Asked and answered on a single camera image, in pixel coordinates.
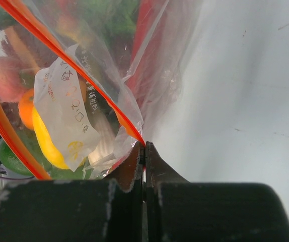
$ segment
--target transparent plastic bag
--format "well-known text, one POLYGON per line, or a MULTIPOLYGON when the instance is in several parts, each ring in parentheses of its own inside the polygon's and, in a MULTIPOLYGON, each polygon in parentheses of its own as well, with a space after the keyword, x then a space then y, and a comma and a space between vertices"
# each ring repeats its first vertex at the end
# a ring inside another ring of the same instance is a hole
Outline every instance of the transparent plastic bag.
POLYGON ((18 107, 4 114, 26 148, 16 142, 13 131, 5 130, 7 120, 1 113, 0 134, 36 177, 101 177, 137 140, 144 144, 142 117, 151 127, 154 121, 148 117, 154 106, 163 103, 156 114, 163 113, 177 92, 171 85, 190 33, 185 19, 192 17, 195 4, 0 0, 0 102, 18 107), (56 74, 53 67, 60 68, 61 63, 69 71, 60 69, 56 74), (72 76, 74 82, 67 85, 72 76), (51 103, 55 95, 57 106, 51 103), (78 109, 74 101, 82 99, 79 116, 69 115, 78 109), (66 122, 69 117, 77 123, 66 122), (42 154, 28 149, 27 137, 35 134, 42 154), (45 168, 40 156, 52 165, 44 170, 47 173, 40 167, 45 168))

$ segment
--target orange fruit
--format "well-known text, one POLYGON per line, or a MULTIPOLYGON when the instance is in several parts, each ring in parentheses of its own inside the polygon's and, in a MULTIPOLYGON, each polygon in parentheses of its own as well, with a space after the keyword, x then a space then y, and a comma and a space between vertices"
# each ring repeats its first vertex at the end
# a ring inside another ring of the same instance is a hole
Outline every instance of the orange fruit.
POLYGON ((32 110, 34 107, 34 88, 29 89, 24 93, 18 103, 19 116, 26 126, 30 130, 34 130, 32 110))

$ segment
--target white surface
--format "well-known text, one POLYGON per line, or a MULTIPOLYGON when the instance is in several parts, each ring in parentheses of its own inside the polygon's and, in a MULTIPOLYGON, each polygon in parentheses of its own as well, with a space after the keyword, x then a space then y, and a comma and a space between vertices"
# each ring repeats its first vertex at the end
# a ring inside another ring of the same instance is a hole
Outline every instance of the white surface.
POLYGON ((153 142, 190 181, 272 186, 289 216, 289 1, 203 1, 153 142))

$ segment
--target purple cable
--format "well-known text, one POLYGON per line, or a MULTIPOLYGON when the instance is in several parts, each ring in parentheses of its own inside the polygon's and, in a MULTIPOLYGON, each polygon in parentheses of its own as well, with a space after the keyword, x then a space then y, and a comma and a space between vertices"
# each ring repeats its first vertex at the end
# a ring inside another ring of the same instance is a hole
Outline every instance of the purple cable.
POLYGON ((2 177, 0 176, 0 180, 30 180, 33 179, 34 177, 29 177, 29 178, 8 178, 8 177, 2 177))

